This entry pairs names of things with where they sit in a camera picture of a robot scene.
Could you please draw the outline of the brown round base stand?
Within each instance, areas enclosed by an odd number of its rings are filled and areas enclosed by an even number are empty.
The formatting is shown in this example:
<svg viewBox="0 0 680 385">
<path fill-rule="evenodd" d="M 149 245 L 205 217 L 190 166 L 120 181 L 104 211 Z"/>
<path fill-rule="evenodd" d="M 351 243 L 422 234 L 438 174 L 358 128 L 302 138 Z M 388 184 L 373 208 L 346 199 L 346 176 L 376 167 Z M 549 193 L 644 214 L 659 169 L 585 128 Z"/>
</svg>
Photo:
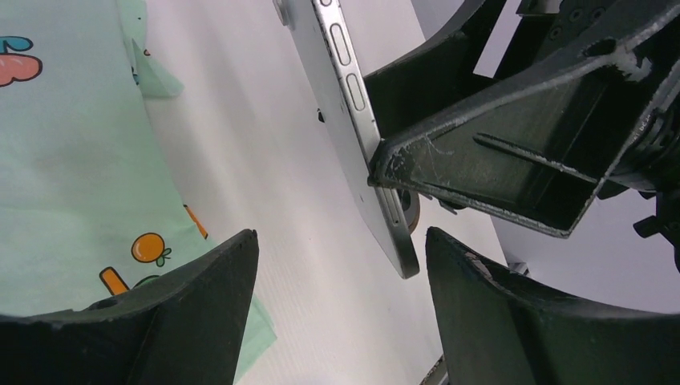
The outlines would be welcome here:
<svg viewBox="0 0 680 385">
<path fill-rule="evenodd" d="M 418 226 L 421 213 L 419 194 L 408 190 L 399 190 L 398 194 L 407 228 L 413 233 Z"/>
</svg>

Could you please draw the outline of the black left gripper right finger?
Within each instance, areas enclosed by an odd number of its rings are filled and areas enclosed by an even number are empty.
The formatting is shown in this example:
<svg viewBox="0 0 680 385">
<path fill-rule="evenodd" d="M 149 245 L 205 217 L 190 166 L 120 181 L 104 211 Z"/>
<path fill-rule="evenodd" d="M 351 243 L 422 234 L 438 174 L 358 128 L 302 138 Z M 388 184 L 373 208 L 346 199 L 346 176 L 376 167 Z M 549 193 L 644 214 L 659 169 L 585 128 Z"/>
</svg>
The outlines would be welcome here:
<svg viewBox="0 0 680 385">
<path fill-rule="evenodd" d="M 611 306 L 525 277 L 442 229 L 427 274 L 453 384 L 676 384 L 679 317 Z"/>
</svg>

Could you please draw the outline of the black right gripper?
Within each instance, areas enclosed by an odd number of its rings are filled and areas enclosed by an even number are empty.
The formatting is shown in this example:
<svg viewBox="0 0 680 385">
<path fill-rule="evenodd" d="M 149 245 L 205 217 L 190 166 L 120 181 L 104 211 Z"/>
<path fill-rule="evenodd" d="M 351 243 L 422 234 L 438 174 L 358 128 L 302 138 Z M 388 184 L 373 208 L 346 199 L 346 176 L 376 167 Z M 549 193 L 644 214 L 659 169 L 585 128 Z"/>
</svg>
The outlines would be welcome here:
<svg viewBox="0 0 680 385">
<path fill-rule="evenodd" d="M 596 200 L 655 199 L 679 247 L 679 4 L 523 1 L 496 82 L 382 138 L 370 182 L 554 237 Z"/>
</svg>

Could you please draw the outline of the black smartphone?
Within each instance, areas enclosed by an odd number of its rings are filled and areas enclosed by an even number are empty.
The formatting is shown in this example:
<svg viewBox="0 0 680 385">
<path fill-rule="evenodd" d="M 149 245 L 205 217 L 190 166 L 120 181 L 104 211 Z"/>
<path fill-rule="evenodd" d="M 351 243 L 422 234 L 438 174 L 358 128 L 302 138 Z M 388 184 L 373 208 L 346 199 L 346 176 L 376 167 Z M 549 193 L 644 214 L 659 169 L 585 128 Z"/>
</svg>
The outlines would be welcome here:
<svg viewBox="0 0 680 385">
<path fill-rule="evenodd" d="M 415 276 L 419 261 L 397 190 L 369 185 L 381 135 L 339 1 L 276 1 L 324 118 L 354 202 L 397 274 Z"/>
</svg>

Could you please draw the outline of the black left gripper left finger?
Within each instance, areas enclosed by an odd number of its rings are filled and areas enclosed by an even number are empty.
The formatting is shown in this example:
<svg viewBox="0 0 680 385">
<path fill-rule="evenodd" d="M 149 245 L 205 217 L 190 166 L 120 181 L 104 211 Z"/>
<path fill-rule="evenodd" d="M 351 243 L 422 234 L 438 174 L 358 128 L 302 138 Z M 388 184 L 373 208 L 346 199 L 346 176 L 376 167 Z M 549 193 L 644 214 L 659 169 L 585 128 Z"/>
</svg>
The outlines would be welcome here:
<svg viewBox="0 0 680 385">
<path fill-rule="evenodd" d="M 156 280 L 96 302 L 1 318 L 4 384 L 230 384 L 258 266 L 245 229 Z"/>
</svg>

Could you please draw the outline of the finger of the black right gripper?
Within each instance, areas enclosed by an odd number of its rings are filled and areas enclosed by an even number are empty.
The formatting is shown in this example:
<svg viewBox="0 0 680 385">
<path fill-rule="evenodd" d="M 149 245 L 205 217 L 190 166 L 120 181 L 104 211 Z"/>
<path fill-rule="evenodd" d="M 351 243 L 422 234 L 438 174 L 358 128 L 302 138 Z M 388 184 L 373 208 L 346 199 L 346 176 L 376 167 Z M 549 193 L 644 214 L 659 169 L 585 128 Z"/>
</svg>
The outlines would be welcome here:
<svg viewBox="0 0 680 385">
<path fill-rule="evenodd" d="M 504 5 L 463 2 L 425 43 L 364 77 L 383 139 L 496 82 L 474 70 Z"/>
</svg>

